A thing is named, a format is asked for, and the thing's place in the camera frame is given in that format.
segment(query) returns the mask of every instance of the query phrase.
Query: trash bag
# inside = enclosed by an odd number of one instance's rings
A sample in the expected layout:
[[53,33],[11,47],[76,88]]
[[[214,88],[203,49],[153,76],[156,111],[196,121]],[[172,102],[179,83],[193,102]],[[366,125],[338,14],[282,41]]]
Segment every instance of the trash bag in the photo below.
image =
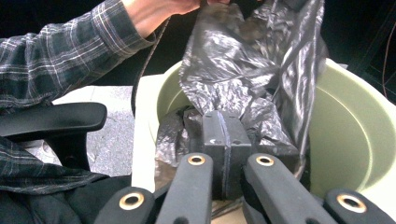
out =
[[[327,56],[320,37],[323,5],[307,0],[296,11],[275,0],[246,20],[235,4],[205,7],[179,72],[182,90],[201,115],[213,110],[238,115],[252,151],[278,156],[298,178],[309,149],[315,83]],[[160,125],[159,136],[169,133],[174,132]],[[163,144],[159,138],[161,161],[164,150],[175,154]]]
[[177,167],[181,158],[189,153],[189,136],[184,128],[183,115],[190,108],[186,105],[168,113],[160,124],[156,157],[173,167]]

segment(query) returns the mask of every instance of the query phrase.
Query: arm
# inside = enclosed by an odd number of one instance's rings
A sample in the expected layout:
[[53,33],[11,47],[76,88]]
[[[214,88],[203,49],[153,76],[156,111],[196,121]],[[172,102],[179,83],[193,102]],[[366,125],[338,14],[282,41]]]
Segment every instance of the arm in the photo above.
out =
[[0,39],[0,115],[89,85],[151,45],[149,34],[166,18],[198,6],[198,0],[106,0],[37,35]]

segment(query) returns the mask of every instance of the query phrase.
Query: person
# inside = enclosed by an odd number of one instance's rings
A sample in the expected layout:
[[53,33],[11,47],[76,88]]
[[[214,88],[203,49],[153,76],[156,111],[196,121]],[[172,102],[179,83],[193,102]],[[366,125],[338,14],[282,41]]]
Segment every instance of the person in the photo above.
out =
[[[47,105],[89,85],[152,45],[154,30],[168,17],[199,6],[199,0],[106,0],[36,35],[0,39],[0,116]],[[43,163],[0,137],[0,223],[92,223],[128,182],[130,177]]]

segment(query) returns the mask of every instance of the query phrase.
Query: plaid shirt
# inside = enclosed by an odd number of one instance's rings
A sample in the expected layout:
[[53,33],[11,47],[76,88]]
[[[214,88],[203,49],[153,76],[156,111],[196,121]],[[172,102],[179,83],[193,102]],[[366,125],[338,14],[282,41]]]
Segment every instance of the plaid shirt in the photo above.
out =
[[[0,39],[0,115],[86,86],[152,41],[140,37],[120,0],[107,0],[65,24],[47,25],[38,35]],[[0,137],[0,190],[47,194],[104,177],[43,163]]]

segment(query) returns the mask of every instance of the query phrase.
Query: shirt sleeve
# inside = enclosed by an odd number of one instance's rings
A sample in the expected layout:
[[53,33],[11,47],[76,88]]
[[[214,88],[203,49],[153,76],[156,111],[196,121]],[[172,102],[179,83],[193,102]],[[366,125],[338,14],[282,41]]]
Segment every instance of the shirt sleeve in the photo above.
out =
[[37,35],[0,39],[0,115],[86,86],[154,40],[138,34],[120,0]]

